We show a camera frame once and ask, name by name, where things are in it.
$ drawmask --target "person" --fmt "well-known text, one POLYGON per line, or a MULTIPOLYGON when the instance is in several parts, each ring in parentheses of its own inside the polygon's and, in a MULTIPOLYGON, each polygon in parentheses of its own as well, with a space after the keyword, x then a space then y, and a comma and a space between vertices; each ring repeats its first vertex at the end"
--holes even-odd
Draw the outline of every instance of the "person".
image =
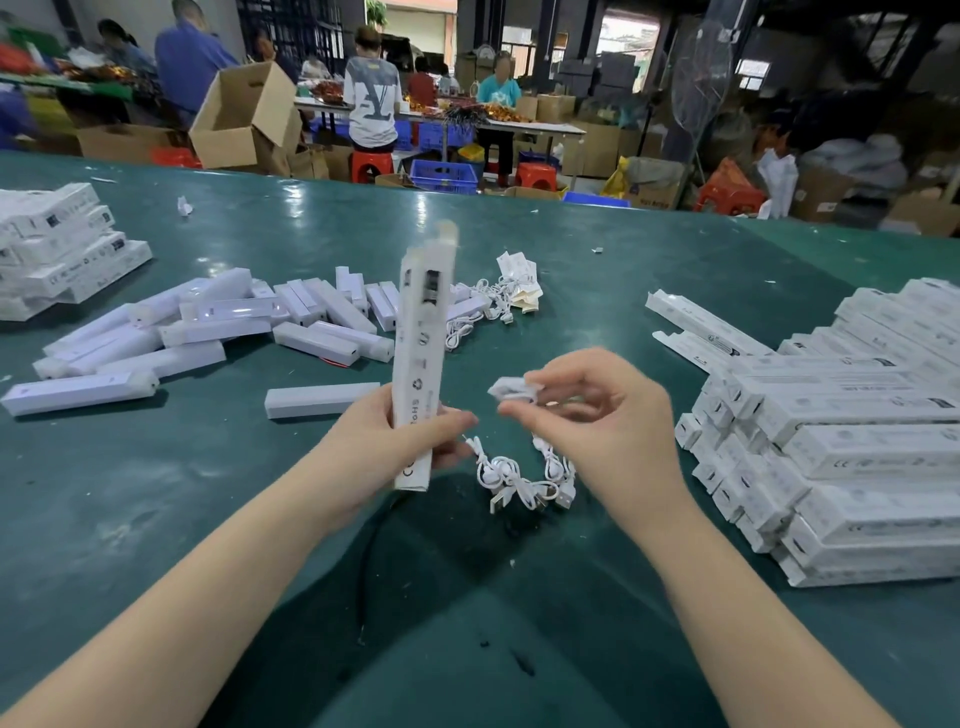
POLYGON ((171 5, 177 25, 156 37, 156 73, 163 95, 189 127, 217 73, 238 63, 209 32, 204 11, 194 0, 173 0, 171 5))
POLYGON ((460 84, 457 82, 456 78, 450 75, 450 67, 446 63, 441 64, 440 72, 441 75, 438 83, 438 90, 444 96, 460 93, 460 84))
POLYGON ((266 28, 257 28, 253 35, 253 48, 257 61, 273 61, 283 69, 283 72, 294 84, 300 80, 297 64, 286 54, 277 51, 273 39, 270 38, 270 31, 266 28))
MULTIPOLYGON (((499 104, 514 109, 519 100, 520 87, 512 78, 514 59, 507 51, 496 54, 493 75, 483 80, 477 88, 477 101, 481 104, 499 104)), ((493 129, 478 129, 477 144, 483 147, 484 162, 490 162, 490 148, 497 147, 497 175, 501 187, 506 187, 514 171, 514 133, 493 129)))
MULTIPOLYGON (((525 378, 541 387, 539 403, 504 401, 498 412, 570 458, 643 551, 732 728, 897 728, 700 510, 660 385, 599 349, 525 378)), ((469 454, 454 444, 477 422, 469 412, 392 428, 391 411, 390 385, 355 402, 288 473, 0 717, 0 728, 197 725, 321 539, 420 453, 433 449, 436 467, 469 454)))
POLYGON ((350 141, 358 152, 386 153, 394 150, 394 112, 403 99, 396 66, 380 58, 380 33, 369 25, 353 37, 357 55, 347 61, 344 73, 344 104, 350 110, 350 141))
POLYGON ((327 81, 333 78, 327 70, 326 64, 312 55, 307 56, 306 61, 303 62, 300 75, 304 79, 317 79, 319 81, 327 81))
POLYGON ((116 20, 105 17, 97 23, 97 30, 107 48, 107 57, 124 68, 141 76, 153 76, 156 73, 154 60, 140 50, 136 38, 124 30, 116 20))
POLYGON ((417 56, 414 61, 416 73, 410 77, 410 98, 426 107, 437 106, 437 88, 433 85, 433 77, 426 72, 426 56, 417 56))

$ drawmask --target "green table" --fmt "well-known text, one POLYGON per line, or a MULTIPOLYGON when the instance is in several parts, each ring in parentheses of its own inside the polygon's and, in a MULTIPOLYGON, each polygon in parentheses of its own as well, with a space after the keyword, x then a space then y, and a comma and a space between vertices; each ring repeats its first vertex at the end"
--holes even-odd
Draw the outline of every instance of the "green table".
MULTIPOLYGON (((486 389, 498 376, 599 345, 663 382, 677 412, 692 404, 704 374, 651 337, 670 327, 643 307, 647 291, 683 293, 768 344, 828 324, 851 292, 709 215, 17 153, 0 154, 0 173, 22 188, 115 180, 95 182, 101 198, 118 227, 156 253, 87 304, 2 326, 0 377, 14 381, 33 378, 40 347, 83 321, 225 266, 269 282, 331 277, 335 265, 393 279, 404 249, 442 218, 461 228, 462 280, 493 277, 504 247, 522 250, 539 265, 541 311, 512 327, 481 324, 448 357, 444 398, 473 409, 487 452, 516 458, 525 473, 542 464, 519 427, 495 417, 486 389), (188 219, 177 215, 180 195, 194 206, 188 219), (597 245, 601 255, 590 251, 597 245)), ((865 265, 881 267, 881 258, 865 265)), ((335 369, 266 337, 233 342, 228 353, 225 365, 165 382, 155 400, 26 422, 0 413, 0 706, 324 434, 329 420, 269 422, 268 388, 386 381, 391 372, 377 362, 335 369)), ((682 461, 689 476, 693 460, 682 461)), ((543 516, 512 504, 491 517, 487 502, 464 467, 385 521, 367 570, 363 644, 357 573, 370 527, 351 541, 358 523, 323 545, 204 725, 723 725, 657 577, 586 489, 569 512, 543 516)), ((795 591, 772 560, 747 558, 907 728, 958 724, 960 585, 795 591)))

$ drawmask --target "stack of white boxes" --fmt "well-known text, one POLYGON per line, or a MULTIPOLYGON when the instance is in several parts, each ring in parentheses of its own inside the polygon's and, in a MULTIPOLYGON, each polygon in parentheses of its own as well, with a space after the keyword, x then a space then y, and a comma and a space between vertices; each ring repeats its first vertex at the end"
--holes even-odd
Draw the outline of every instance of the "stack of white boxes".
POLYGON ((146 242, 113 230, 113 215, 87 182, 0 190, 0 321, 82 303, 152 256, 146 242))
POLYGON ((836 316, 774 355, 658 337, 709 371, 675 430, 693 475, 792 586, 960 576, 960 288, 861 288, 836 316))

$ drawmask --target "red plastic stool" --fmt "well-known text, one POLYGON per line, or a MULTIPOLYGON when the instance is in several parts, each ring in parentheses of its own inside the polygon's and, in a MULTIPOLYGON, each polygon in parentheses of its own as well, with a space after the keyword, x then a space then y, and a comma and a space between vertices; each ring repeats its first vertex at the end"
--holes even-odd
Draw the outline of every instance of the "red plastic stool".
POLYGON ((557 170, 549 164, 523 161, 516 167, 516 184, 520 187, 536 187, 557 191, 557 170))
POLYGON ((354 184, 373 184, 377 175, 394 174, 394 156, 389 152, 354 152, 350 162, 350 180, 354 184))

